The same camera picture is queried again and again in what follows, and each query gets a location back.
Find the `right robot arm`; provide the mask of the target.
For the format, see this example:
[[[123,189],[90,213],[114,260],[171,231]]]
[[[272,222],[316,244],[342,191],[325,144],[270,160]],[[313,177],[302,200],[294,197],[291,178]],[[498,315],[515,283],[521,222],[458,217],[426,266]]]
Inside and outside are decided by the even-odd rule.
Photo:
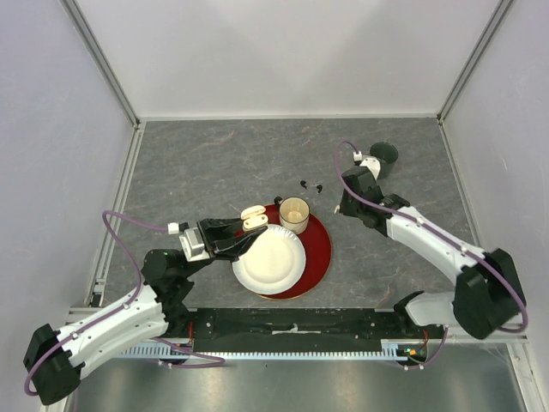
[[[385,196],[367,167],[341,173],[344,191],[338,213],[359,219],[366,227],[405,245],[437,268],[453,285],[449,293],[415,292],[395,305],[395,332],[413,337],[424,326],[459,326],[482,340],[496,330],[510,332],[516,315],[528,326],[526,300],[510,254],[492,252],[458,239],[426,219],[396,194]]]

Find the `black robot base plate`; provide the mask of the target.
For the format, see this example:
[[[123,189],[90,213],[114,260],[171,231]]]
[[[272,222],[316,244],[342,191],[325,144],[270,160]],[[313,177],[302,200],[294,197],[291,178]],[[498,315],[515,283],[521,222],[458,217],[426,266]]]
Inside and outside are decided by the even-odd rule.
[[[443,336],[441,326],[416,326],[393,311],[367,308],[198,308],[189,311],[185,325],[195,341],[287,332],[359,335],[372,340],[434,340]]]

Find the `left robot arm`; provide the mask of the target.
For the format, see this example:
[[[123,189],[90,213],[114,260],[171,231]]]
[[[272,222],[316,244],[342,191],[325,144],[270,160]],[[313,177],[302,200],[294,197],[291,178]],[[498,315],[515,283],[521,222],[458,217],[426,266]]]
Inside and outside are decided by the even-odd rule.
[[[179,337],[188,330],[184,298],[190,277],[211,263],[234,262],[267,230],[264,222],[204,219],[194,227],[172,222],[156,231],[180,238],[181,249],[149,251],[134,268],[137,284],[124,297],[96,313],[57,330],[45,324],[34,331],[23,359],[25,393],[52,405],[77,389],[94,369],[148,339]]]

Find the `pink earbud charging case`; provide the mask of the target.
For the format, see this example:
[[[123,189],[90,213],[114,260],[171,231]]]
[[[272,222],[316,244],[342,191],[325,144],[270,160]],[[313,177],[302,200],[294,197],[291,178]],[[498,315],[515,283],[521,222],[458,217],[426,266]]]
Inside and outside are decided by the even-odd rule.
[[[242,227],[245,232],[255,230],[259,227],[265,227],[268,225],[268,217],[266,215],[266,208],[262,205],[254,205],[240,214],[242,221]]]

